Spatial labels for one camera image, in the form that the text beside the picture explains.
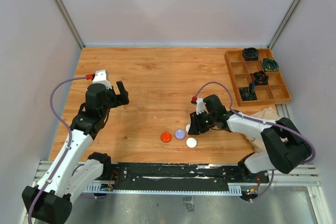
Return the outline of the white earbud charging case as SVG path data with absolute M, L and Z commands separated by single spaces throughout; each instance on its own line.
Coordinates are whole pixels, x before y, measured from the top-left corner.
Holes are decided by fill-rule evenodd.
M 188 148 L 195 148 L 197 146 L 197 140 L 193 137 L 189 137 L 187 140 L 186 140 L 186 146 Z

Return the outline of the purple earbud charging case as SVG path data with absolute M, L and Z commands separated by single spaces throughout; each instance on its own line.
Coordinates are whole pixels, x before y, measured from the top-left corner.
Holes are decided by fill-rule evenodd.
M 174 136 L 178 140 L 185 139 L 185 131 L 183 129 L 178 129 L 175 131 Z

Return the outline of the orange earbud charging case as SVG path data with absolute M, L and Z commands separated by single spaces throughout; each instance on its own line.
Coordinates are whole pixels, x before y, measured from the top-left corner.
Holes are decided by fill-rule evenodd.
M 160 136 L 161 138 L 161 141 L 164 142 L 164 143 L 168 143 L 171 141 L 172 139 L 172 136 L 169 132 L 163 132 Z

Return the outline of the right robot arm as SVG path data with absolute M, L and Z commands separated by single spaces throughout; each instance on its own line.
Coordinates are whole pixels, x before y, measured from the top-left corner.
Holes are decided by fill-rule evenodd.
M 260 172 L 278 170 L 289 174 L 313 156 L 313 148 L 288 118 L 262 120 L 237 110 L 227 110 L 215 94 L 206 98 L 192 97 L 196 106 L 190 114 L 189 135 L 209 130 L 239 133 L 260 140 L 265 149 L 251 153 L 238 162 L 238 177 L 250 182 Z

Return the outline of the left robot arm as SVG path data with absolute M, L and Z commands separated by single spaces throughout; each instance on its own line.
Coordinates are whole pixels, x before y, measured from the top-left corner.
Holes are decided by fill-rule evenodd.
M 80 169 L 78 162 L 103 129 L 112 108 L 129 104 L 128 92 L 118 81 L 119 93 L 107 80 L 94 81 L 86 91 L 85 102 L 73 118 L 57 157 L 36 183 L 26 186 L 22 198 L 27 210 L 27 221 L 65 223 L 73 204 L 96 178 L 108 179 L 112 175 L 111 158 L 107 154 L 93 153 Z

